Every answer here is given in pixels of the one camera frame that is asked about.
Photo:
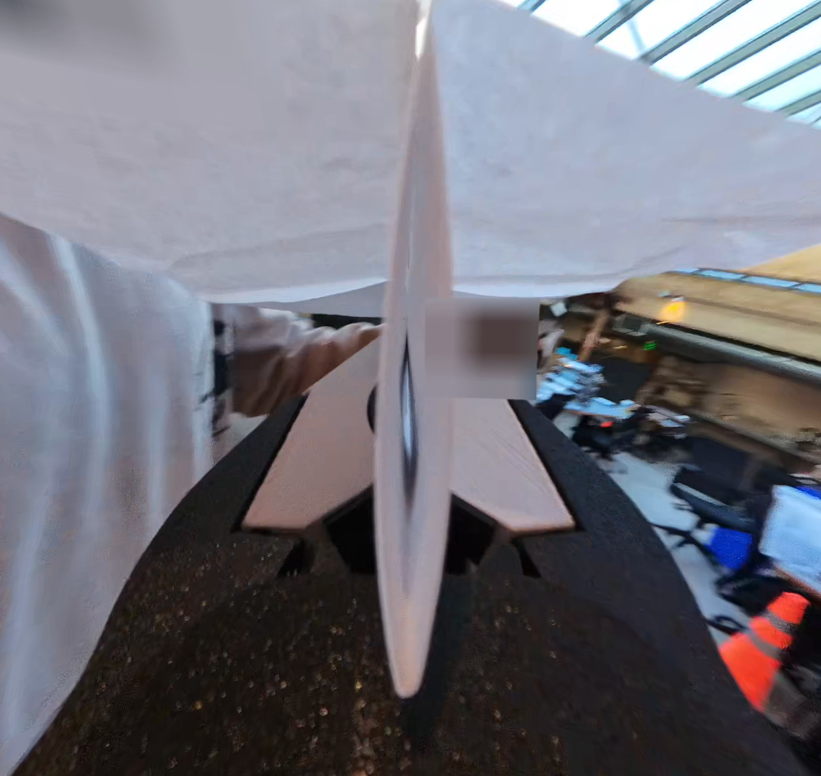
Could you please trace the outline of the orange traffic cone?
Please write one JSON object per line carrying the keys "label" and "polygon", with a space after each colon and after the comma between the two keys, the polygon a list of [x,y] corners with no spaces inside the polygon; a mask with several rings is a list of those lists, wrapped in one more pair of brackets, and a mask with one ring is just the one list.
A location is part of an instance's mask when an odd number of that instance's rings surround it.
{"label": "orange traffic cone", "polygon": [[750,705],[764,713],[783,657],[794,641],[795,630],[809,601],[785,592],[775,598],[749,626],[731,635],[719,647],[724,665]]}

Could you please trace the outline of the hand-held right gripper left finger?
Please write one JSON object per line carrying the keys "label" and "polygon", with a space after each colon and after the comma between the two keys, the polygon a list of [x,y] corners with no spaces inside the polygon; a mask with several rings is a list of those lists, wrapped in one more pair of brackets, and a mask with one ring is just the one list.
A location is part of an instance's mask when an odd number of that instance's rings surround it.
{"label": "hand-held right gripper left finger", "polygon": [[374,480],[368,400],[376,387],[379,341],[311,387],[245,514],[246,531],[303,531]]}

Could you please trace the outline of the blue object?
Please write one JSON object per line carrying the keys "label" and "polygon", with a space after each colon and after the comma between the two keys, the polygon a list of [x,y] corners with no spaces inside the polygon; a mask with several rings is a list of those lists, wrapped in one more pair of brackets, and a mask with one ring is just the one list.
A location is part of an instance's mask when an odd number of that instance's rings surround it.
{"label": "blue object", "polygon": [[735,572],[741,569],[749,559],[754,546],[752,534],[723,526],[717,526],[709,537],[706,548],[715,562]]}

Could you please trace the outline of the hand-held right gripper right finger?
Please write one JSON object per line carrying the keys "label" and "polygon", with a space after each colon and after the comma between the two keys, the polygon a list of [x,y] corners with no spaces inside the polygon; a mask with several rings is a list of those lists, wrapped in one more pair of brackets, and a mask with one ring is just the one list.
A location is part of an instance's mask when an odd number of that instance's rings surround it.
{"label": "hand-held right gripper right finger", "polygon": [[453,401],[452,493],[514,535],[572,531],[570,514],[508,401]]}

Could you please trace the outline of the white paper sheet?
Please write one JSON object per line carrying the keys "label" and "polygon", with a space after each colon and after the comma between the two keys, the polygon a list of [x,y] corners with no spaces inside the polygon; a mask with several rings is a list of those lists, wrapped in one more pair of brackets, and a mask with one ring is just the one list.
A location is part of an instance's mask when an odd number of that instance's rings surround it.
{"label": "white paper sheet", "polygon": [[819,243],[819,133],[497,0],[2,0],[2,217],[212,305],[385,307],[376,546],[396,693],[443,575],[425,310]]}

